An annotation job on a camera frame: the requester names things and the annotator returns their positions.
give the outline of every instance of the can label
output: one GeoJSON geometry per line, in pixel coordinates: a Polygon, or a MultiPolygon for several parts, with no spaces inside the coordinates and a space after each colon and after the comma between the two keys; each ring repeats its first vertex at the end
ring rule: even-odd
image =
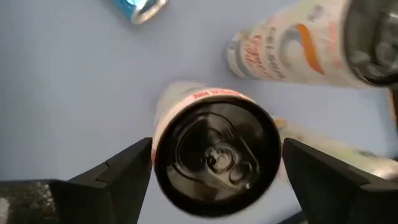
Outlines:
{"type": "Polygon", "coordinates": [[[165,93],[160,97],[157,104],[157,112],[155,119],[155,134],[152,142],[151,159],[152,164],[155,162],[155,155],[160,138],[170,122],[180,114],[186,107],[203,100],[216,96],[238,97],[244,100],[254,102],[254,100],[238,93],[234,90],[223,88],[208,88],[199,83],[178,82],[169,86],[165,93]]]}
{"type": "Polygon", "coordinates": [[[228,44],[230,69],[242,78],[366,87],[349,69],[343,27],[351,0],[304,0],[228,44]]]}
{"type": "MultiPolygon", "coordinates": [[[[367,150],[362,150],[347,143],[319,135],[284,119],[277,117],[273,117],[273,119],[278,128],[282,143],[285,138],[295,139],[351,166],[384,179],[398,175],[398,162],[396,161],[377,157],[367,150]]],[[[278,176],[290,184],[283,159],[280,163],[278,176]]]]}

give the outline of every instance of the blue surface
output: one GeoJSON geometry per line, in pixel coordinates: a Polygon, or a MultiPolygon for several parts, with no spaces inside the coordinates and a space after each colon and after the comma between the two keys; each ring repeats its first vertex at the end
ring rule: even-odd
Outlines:
{"type": "MultiPolygon", "coordinates": [[[[272,114],[396,155],[386,90],[254,82],[229,72],[233,34],[290,2],[171,0],[133,26],[112,0],[3,1],[0,179],[69,179],[151,136],[159,93],[180,79],[242,91],[272,114]]],[[[253,207],[206,223],[277,223],[298,210],[293,192],[276,182],[253,207]]],[[[203,220],[174,208],[152,176],[139,223],[203,220]]]]}

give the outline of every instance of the can top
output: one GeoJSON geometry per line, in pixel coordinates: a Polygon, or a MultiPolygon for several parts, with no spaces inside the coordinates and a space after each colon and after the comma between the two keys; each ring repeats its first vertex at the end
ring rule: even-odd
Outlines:
{"type": "Polygon", "coordinates": [[[344,33],[347,61],[358,78],[376,86],[398,82],[398,2],[352,1],[344,33]]]}
{"type": "Polygon", "coordinates": [[[183,110],[156,153],[155,173],[169,200],[193,215],[220,217],[268,189],[279,168],[280,139],[261,107],[217,96],[183,110]]]}

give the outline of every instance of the black object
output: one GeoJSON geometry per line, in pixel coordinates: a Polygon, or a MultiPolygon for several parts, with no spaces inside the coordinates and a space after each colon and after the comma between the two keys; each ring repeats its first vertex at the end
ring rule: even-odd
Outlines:
{"type": "Polygon", "coordinates": [[[272,118],[260,106],[212,97],[186,108],[168,125],[154,170],[176,207],[222,217],[247,208],[269,188],[279,168],[280,145],[272,118]]]}
{"type": "Polygon", "coordinates": [[[293,139],[284,141],[282,154],[309,224],[398,222],[397,183],[293,139]]]}
{"type": "Polygon", "coordinates": [[[69,181],[0,182],[0,223],[135,224],[150,178],[151,138],[69,181]]]}

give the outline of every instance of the orange stripe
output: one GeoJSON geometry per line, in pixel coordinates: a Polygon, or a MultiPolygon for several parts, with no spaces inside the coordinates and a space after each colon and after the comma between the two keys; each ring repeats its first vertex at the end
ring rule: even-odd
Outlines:
{"type": "Polygon", "coordinates": [[[303,48],[304,48],[304,52],[305,52],[305,59],[307,59],[307,63],[315,71],[317,71],[321,74],[325,74],[325,72],[321,68],[321,65],[319,64],[318,55],[317,55],[317,52],[315,51],[315,47],[314,47],[314,44],[313,44],[313,41],[312,41],[312,38],[310,35],[310,31],[303,24],[297,24],[297,29],[300,32],[301,37],[302,37],[303,48]]]}

